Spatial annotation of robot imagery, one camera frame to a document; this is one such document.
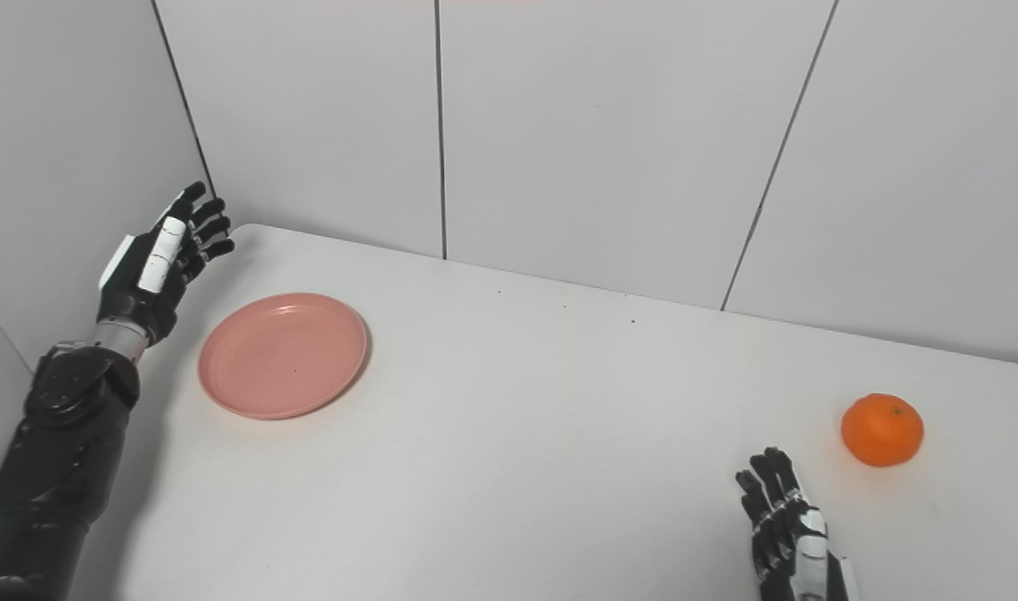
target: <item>tabletop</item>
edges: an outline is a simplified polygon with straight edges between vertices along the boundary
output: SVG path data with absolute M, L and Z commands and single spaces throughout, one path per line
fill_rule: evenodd
M 243 225 L 143 359 L 143 396 L 74 599 L 753 599 L 735 471 L 786 449 L 861 597 L 1018 599 L 1018 365 Z M 196 356 L 272 295 L 372 336 L 299 419 L 215 405 Z M 867 468 L 871 391 L 924 444 Z

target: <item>tangerine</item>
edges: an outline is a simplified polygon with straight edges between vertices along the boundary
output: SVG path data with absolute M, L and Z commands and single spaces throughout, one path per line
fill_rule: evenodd
M 872 392 L 846 409 L 842 438 L 857 459 L 884 468 L 913 459 L 924 440 L 924 422 L 898 396 Z

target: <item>white finger segment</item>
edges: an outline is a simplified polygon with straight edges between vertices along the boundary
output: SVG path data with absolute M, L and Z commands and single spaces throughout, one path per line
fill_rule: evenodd
M 164 286 L 164 279 L 172 269 L 174 259 L 178 255 L 178 249 L 182 247 L 183 235 L 186 232 L 186 224 L 174 217 L 167 217 L 161 225 L 161 231 L 157 234 L 157 240 L 150 252 L 150 258 L 146 259 L 146 267 L 143 267 L 142 276 L 138 278 L 138 288 L 147 292 L 159 293 Z

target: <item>robotic arm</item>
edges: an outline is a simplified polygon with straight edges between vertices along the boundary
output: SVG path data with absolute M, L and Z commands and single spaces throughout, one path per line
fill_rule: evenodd
M 67 597 L 138 400 L 135 364 L 172 332 L 186 284 L 234 250 L 224 202 L 199 208 L 204 195 L 204 183 L 192 183 L 154 228 L 126 236 L 101 277 L 90 339 L 59 343 L 40 359 L 0 471 L 0 600 Z

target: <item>pink plate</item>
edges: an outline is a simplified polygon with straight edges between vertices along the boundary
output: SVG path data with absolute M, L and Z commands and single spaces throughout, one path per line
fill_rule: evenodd
M 367 331 L 320 293 L 281 293 L 231 313 L 205 341 L 196 374 L 228 411 L 287 419 L 331 402 L 357 376 Z

